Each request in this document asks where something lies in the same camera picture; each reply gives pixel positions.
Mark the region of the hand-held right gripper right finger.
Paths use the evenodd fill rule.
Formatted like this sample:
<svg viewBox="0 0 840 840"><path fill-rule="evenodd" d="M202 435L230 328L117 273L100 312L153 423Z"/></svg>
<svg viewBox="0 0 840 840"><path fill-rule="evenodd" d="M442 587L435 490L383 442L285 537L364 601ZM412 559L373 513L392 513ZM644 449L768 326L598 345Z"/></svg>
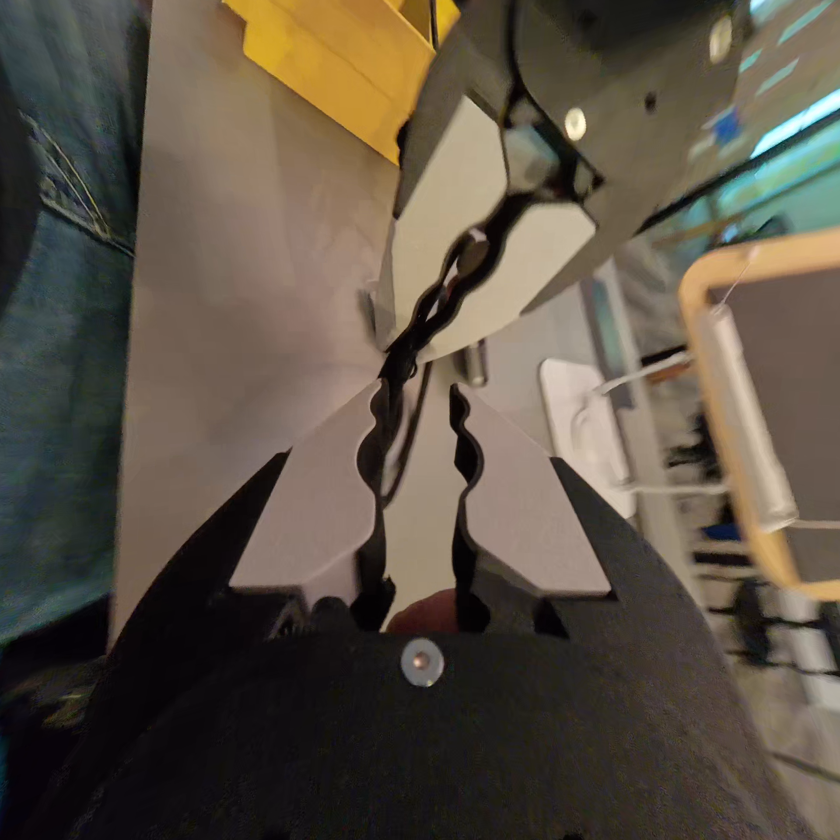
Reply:
<svg viewBox="0 0 840 840"><path fill-rule="evenodd" d="M465 481L452 561L464 632L562 632L554 605L612 587L551 457L462 385L449 391L455 467Z"/></svg>

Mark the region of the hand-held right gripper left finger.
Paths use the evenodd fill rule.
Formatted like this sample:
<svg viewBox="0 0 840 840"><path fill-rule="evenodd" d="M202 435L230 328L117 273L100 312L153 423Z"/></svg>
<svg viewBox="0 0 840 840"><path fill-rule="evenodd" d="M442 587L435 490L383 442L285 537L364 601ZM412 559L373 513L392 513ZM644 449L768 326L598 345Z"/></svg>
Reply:
<svg viewBox="0 0 840 840"><path fill-rule="evenodd" d="M395 598L385 575L382 479L389 388L375 380L288 453L230 580L241 592L340 600L379 631Z"/></svg>

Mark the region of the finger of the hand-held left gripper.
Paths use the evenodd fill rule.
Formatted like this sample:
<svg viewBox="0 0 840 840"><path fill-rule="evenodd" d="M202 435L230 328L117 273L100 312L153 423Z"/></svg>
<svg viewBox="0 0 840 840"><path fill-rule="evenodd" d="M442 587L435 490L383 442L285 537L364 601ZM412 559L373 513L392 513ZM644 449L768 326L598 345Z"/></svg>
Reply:
<svg viewBox="0 0 840 840"><path fill-rule="evenodd" d="M375 292L375 341L386 350L449 270L452 248L508 189L497 122L463 96L400 215L391 221Z"/></svg>
<svg viewBox="0 0 840 840"><path fill-rule="evenodd" d="M578 205L531 206L507 236L497 266L462 300L454 320L419 353L419 362L453 354L517 320L595 232L595 223Z"/></svg>

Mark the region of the yellow plastic bin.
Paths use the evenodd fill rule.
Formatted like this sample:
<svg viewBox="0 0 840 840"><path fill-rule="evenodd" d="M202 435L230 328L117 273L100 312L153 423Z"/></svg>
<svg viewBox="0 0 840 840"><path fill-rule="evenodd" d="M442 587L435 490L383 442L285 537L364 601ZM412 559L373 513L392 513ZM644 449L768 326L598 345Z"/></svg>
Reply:
<svg viewBox="0 0 840 840"><path fill-rule="evenodd" d="M429 2L224 1L246 58L398 162L397 134L432 62Z"/></svg>

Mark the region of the wooden board with dark panel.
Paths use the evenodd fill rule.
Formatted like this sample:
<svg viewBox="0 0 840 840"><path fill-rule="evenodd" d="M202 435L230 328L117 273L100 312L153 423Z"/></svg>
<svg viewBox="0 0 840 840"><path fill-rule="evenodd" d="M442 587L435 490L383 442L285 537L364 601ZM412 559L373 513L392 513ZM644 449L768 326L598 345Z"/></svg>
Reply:
<svg viewBox="0 0 840 840"><path fill-rule="evenodd" d="M781 589L837 602L838 227L728 246L678 301L742 541Z"/></svg>

